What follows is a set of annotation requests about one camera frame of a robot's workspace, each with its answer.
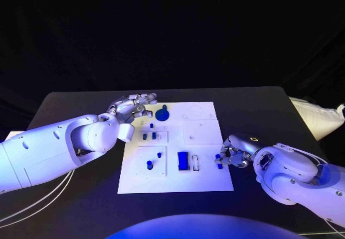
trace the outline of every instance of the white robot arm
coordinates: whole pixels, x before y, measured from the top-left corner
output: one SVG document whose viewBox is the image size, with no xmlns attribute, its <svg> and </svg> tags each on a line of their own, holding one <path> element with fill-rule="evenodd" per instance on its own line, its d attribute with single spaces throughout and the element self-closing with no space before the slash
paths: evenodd
<svg viewBox="0 0 345 239">
<path fill-rule="evenodd" d="M 315 158 L 316 165 L 302 153 Z M 247 167 L 253 161 L 257 181 L 270 197 L 286 205 L 302 204 L 320 218 L 345 227 L 345 168 L 319 160 L 287 145 L 267 147 L 258 138 L 232 134 L 215 163 Z"/>
<path fill-rule="evenodd" d="M 45 183 L 101 157 L 117 139 L 131 141 L 136 117 L 156 94 L 121 97 L 101 115 L 84 115 L 32 129 L 0 144 L 0 194 Z"/>
</svg>

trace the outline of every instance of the white cloth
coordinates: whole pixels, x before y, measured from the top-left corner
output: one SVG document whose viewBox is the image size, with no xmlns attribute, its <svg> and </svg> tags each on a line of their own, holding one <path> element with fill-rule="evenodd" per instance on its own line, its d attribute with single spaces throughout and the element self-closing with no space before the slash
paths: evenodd
<svg viewBox="0 0 345 239">
<path fill-rule="evenodd" d="M 305 100 L 290 97 L 293 105 L 300 113 L 307 128 L 319 141 L 344 124 L 344 104 L 338 109 L 323 109 Z"/>
</svg>

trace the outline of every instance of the white board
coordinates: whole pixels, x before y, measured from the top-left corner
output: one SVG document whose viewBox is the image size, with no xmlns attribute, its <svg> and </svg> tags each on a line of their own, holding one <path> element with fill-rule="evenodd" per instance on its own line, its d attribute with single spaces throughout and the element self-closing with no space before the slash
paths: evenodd
<svg viewBox="0 0 345 239">
<path fill-rule="evenodd" d="M 136 131 L 133 141 L 126 143 L 118 194 L 232 191 L 228 167 L 218 169 L 214 163 L 222 145 L 214 103 L 157 103 L 147 105 L 147 110 L 156 113 L 163 105 L 167 106 L 170 114 L 166 121 L 157 121 L 154 117 L 141 117 L 133 122 Z M 162 136 L 157 141 L 150 138 L 152 132 Z M 146 162 L 156 157 L 159 146 L 163 146 L 162 150 L 166 149 L 166 153 L 162 154 L 165 161 L 153 162 L 153 169 L 149 170 Z M 144 159 L 137 153 L 141 148 L 146 148 L 146 153 L 140 154 L 141 158 L 143 155 L 149 155 Z M 188 152 L 189 171 L 178 169 L 178 152 L 182 151 Z M 192 169 L 193 155 L 198 156 L 199 171 Z M 163 164 L 157 165 L 159 162 L 166 162 L 165 175 Z"/>
</svg>

